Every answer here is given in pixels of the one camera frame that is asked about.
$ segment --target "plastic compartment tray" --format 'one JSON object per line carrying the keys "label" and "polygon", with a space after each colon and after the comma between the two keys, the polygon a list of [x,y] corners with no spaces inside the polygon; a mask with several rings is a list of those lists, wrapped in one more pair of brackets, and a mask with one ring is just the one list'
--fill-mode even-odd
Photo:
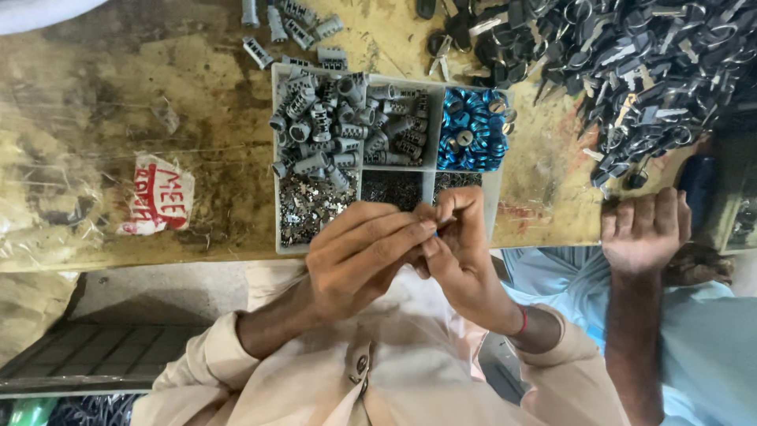
{"label": "plastic compartment tray", "polygon": [[[289,77],[294,65],[274,64],[273,73],[273,110],[279,107],[281,99],[276,91],[281,79]],[[322,68],[303,67],[313,74],[352,74],[353,71],[332,71],[323,70]],[[439,135],[441,134],[441,119],[444,111],[444,93],[447,87],[463,87],[464,89],[481,90],[478,87],[467,87],[456,84],[436,83],[431,81],[407,80],[396,77],[386,77],[379,74],[367,74],[370,86],[381,86],[391,83],[398,89],[425,89],[428,91],[428,142],[424,147],[423,163],[421,166],[383,166],[363,164],[363,145],[360,146],[360,161],[356,167],[357,177],[357,199],[360,198],[360,187],[362,186],[363,170],[383,170],[383,171],[417,171],[422,173],[422,200],[431,204],[434,197],[434,182],[437,173],[474,173],[470,171],[437,171],[436,157],[439,149]],[[278,145],[278,135],[273,134],[273,140]],[[278,153],[273,150],[273,161],[278,161]],[[500,184],[502,183],[502,167],[497,171],[484,172],[481,174],[481,188],[484,190],[484,222],[486,223],[487,238],[491,240],[494,232],[494,219],[497,216],[497,203],[500,198]],[[276,252],[280,255],[293,255],[307,253],[309,246],[300,244],[296,246],[282,247],[281,244],[281,200],[279,198],[279,179],[274,177],[274,191],[276,193]]]}

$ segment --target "finger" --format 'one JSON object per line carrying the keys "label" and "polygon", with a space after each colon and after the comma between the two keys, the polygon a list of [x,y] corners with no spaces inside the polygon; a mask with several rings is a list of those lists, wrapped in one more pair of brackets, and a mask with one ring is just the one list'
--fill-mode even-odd
{"label": "finger", "polygon": [[627,199],[618,205],[615,219],[615,236],[630,236],[634,226],[634,200]]}
{"label": "finger", "polygon": [[661,235],[678,235],[678,191],[663,188],[655,201],[655,227]]}
{"label": "finger", "polygon": [[615,214],[615,212],[609,212],[602,215],[602,242],[605,243],[607,241],[612,240],[612,238],[615,236],[615,221],[617,220],[618,216]]}
{"label": "finger", "polygon": [[403,258],[414,246],[431,238],[435,231],[436,223],[430,220],[407,225],[337,265],[335,281],[354,283],[352,290],[357,291],[362,283]]}
{"label": "finger", "polygon": [[691,208],[686,203],[686,191],[678,191],[678,234],[681,245],[691,239]]}
{"label": "finger", "polygon": [[438,237],[430,238],[422,244],[428,271],[444,288],[448,284],[463,281],[463,270],[452,251]]}
{"label": "finger", "polygon": [[366,247],[380,239],[392,235],[410,224],[420,222],[418,216],[408,211],[381,216],[364,222],[359,227],[333,239],[330,244],[313,253],[312,262],[323,265],[336,265],[350,256],[362,252]]}
{"label": "finger", "polygon": [[634,204],[635,236],[642,236],[655,230],[655,198],[656,194],[648,194],[636,200]]}
{"label": "finger", "polygon": [[447,223],[458,211],[466,227],[466,235],[486,236],[484,225],[484,192],[480,186],[449,188],[439,193],[436,218],[440,226]]}
{"label": "finger", "polygon": [[435,219],[436,218],[436,209],[433,208],[430,204],[427,202],[420,202],[416,206],[416,209],[413,210],[413,213],[416,214],[421,219]]}
{"label": "finger", "polygon": [[396,205],[385,202],[354,202],[313,238],[313,241],[310,243],[310,250],[313,251],[319,247],[323,247],[334,238],[359,227],[371,219],[391,215],[398,211],[400,209]]}

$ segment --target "pile of keys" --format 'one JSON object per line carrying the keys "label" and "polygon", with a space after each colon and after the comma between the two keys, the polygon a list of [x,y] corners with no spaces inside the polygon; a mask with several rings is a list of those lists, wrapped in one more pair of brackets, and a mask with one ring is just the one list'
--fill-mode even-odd
{"label": "pile of keys", "polygon": [[586,90],[582,133],[600,132],[594,186],[693,144],[757,56],[747,0],[515,0],[487,11],[467,34],[491,71],[474,84],[506,88],[541,72],[535,105]]}

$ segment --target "shirt button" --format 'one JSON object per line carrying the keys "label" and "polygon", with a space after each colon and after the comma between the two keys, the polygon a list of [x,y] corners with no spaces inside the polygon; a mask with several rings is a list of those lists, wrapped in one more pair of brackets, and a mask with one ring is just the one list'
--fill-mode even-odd
{"label": "shirt button", "polygon": [[357,373],[362,374],[366,370],[366,365],[368,365],[368,357],[363,355],[357,360]]}

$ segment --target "white cloth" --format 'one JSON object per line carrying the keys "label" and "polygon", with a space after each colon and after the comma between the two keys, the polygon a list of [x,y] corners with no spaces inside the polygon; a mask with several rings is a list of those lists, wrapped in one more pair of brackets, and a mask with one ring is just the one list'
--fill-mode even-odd
{"label": "white cloth", "polygon": [[22,33],[69,20],[107,0],[0,0],[0,35]]}
{"label": "white cloth", "polygon": [[168,365],[135,404],[132,424],[628,424],[596,345],[551,312],[561,324],[557,347],[519,353],[534,385],[523,409],[477,368],[485,331],[449,306],[438,283],[405,267],[355,318],[306,332],[263,361],[242,349],[236,314],[225,315]]}

